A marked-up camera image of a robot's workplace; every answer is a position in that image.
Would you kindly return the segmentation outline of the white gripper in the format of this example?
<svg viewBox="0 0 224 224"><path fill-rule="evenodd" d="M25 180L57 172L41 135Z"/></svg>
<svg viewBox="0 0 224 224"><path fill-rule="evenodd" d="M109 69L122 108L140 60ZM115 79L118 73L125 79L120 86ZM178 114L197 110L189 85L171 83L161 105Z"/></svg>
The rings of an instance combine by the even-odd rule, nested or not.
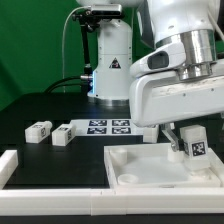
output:
<svg viewBox="0 0 224 224"><path fill-rule="evenodd" d="M130 67L130 114L139 127L161 125L174 152L179 139L171 122L224 112L224 59L212 66L213 74L181 82L175 69L186 60L182 42L167 44Z"/></svg>

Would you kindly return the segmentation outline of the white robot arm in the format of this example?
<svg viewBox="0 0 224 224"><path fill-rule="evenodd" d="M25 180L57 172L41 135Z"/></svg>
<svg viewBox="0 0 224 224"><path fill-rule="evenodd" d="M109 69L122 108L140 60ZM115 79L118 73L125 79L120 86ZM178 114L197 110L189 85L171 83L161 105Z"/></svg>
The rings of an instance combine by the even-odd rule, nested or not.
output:
<svg viewBox="0 0 224 224"><path fill-rule="evenodd" d="M140 127L224 111L224 59L214 33L221 0L140 0L142 40L154 51L130 67L130 115Z"/></svg>

